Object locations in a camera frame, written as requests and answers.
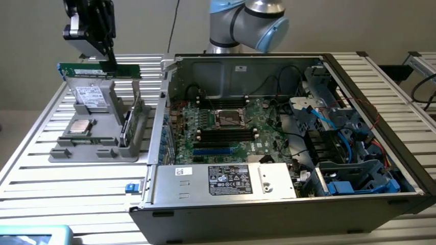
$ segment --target aluminum extrusion table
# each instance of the aluminum extrusion table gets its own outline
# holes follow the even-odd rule
[[[436,179],[435,121],[369,57],[332,53],[381,117]],[[140,64],[140,89],[148,105],[156,105],[161,82],[161,55],[120,55],[120,64]],[[133,98],[131,86],[116,82],[116,93]],[[125,195],[125,184],[144,178],[152,117],[135,163],[51,163],[55,147],[73,116],[75,98],[61,84],[45,110],[0,172],[0,225],[57,225],[73,230],[75,244],[147,244],[127,204],[140,196]],[[225,244],[436,244],[436,206],[417,215],[403,215],[369,234],[227,242]]]

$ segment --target white label sticker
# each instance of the white label sticker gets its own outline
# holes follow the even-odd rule
[[[177,167],[176,176],[179,175],[192,175],[192,167]]]
[[[99,87],[76,87],[79,97],[88,108],[105,108],[107,103]]]
[[[307,179],[311,177],[311,172],[303,170],[300,172],[300,181],[307,181]]]
[[[103,70],[75,69],[76,75],[105,75]]]
[[[235,71],[243,71],[245,72],[247,71],[247,66],[235,66]]]

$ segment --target white wall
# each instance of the white wall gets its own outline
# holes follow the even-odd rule
[[[291,28],[277,52],[367,51],[379,63],[407,51],[436,51],[435,0],[283,0]],[[167,51],[176,0],[113,0],[117,53]],[[60,78],[56,63],[75,61],[61,37],[61,0],[0,1],[0,109],[43,109]],[[208,0],[180,0],[172,53],[208,43]]]

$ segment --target warning label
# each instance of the warning label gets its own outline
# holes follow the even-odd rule
[[[253,194],[248,165],[209,166],[211,195]]]
[[[76,87],[79,97],[88,108],[105,108],[107,103],[99,87]]]

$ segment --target black ram slot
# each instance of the black ram slot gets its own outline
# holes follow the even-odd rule
[[[203,134],[223,135],[223,134],[235,134],[235,133],[248,133],[248,134],[252,134],[252,130],[251,129],[201,130],[201,135]]]
[[[245,106],[244,100],[201,100],[200,109],[237,109]]]
[[[232,142],[255,140],[251,129],[204,130],[199,134],[200,142]]]
[[[193,143],[193,148],[227,148],[231,147],[228,142],[217,142],[217,143]]]
[[[241,142],[241,141],[253,141],[253,137],[247,137],[247,138],[201,138],[201,142]]]

